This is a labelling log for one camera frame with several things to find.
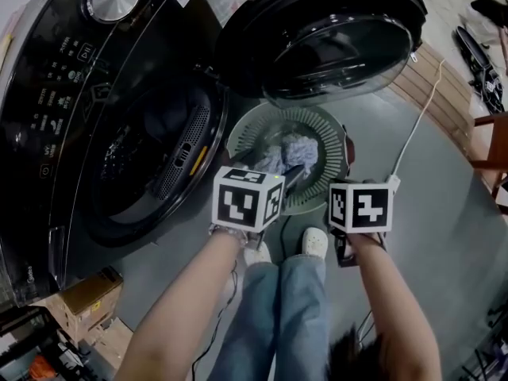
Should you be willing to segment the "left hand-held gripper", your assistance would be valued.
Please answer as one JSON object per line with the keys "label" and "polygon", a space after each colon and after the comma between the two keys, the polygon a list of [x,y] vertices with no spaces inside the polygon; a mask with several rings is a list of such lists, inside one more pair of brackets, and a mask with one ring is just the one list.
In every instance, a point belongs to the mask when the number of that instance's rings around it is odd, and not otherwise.
{"label": "left hand-held gripper", "polygon": [[244,248],[258,249],[266,228],[279,218],[283,197],[314,184],[303,164],[283,175],[221,167],[214,176],[210,231],[225,231]]}

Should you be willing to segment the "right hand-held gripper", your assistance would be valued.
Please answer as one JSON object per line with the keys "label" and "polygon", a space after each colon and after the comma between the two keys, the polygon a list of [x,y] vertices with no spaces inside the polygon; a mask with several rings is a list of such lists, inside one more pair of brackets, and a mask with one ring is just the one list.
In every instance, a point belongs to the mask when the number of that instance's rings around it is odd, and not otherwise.
{"label": "right hand-held gripper", "polygon": [[328,224],[340,267],[356,266],[347,250],[349,234],[383,235],[392,229],[394,189],[390,183],[335,180],[329,184]]}

